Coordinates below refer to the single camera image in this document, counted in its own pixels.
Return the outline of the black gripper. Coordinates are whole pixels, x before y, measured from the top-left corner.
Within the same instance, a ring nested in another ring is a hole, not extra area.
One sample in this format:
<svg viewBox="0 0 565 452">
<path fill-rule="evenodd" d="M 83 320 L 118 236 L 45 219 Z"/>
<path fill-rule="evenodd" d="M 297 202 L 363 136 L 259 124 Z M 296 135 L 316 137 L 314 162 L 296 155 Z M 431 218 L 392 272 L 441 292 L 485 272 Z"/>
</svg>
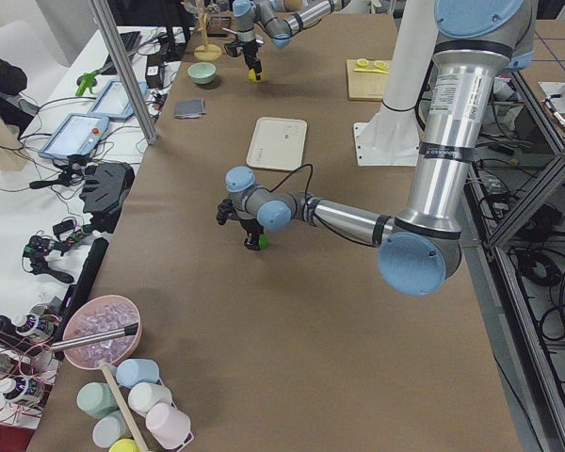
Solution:
<svg viewBox="0 0 565 452">
<path fill-rule="evenodd" d="M 243 55 L 246 65 L 248 66 L 248 79 L 262 79 L 263 68 L 258 58 L 259 45 L 256 41 L 248 41 L 242 43 Z"/>
<path fill-rule="evenodd" d="M 245 248 L 248 250 L 260 250 L 261 234 L 264 232 L 263 226 L 255 218 L 241 218 L 239 223 L 246 232 Z"/>
</svg>

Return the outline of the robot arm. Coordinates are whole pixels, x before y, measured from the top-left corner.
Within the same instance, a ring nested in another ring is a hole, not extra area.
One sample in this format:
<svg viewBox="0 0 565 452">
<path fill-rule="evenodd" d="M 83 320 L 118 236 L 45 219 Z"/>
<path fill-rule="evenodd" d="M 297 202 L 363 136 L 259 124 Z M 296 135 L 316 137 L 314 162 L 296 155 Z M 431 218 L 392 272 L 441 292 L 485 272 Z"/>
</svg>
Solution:
<svg viewBox="0 0 565 452">
<path fill-rule="evenodd" d="M 379 112 L 355 137 L 367 165 L 412 165 L 406 208 L 394 216 L 259 185 L 246 167 L 225 177 L 217 220 L 238 221 L 245 245 L 291 220 L 324 226 L 378 250 L 379 271 L 396 291 L 424 296 L 457 270 L 456 210 L 476 154 L 495 77 L 533 54 L 534 1 L 410 1 L 400 22 Z"/>
<path fill-rule="evenodd" d="M 276 48 L 282 49 L 299 32 L 314 26 L 322 17 L 340 11 L 349 1 L 309 1 L 298 11 L 284 17 L 278 16 L 277 1 L 233 1 L 232 13 L 236 23 L 234 41 L 224 44 L 230 57 L 243 56 L 252 82 L 265 80 L 265 72 L 258 57 L 258 41 L 255 26 L 259 25 Z"/>
</svg>

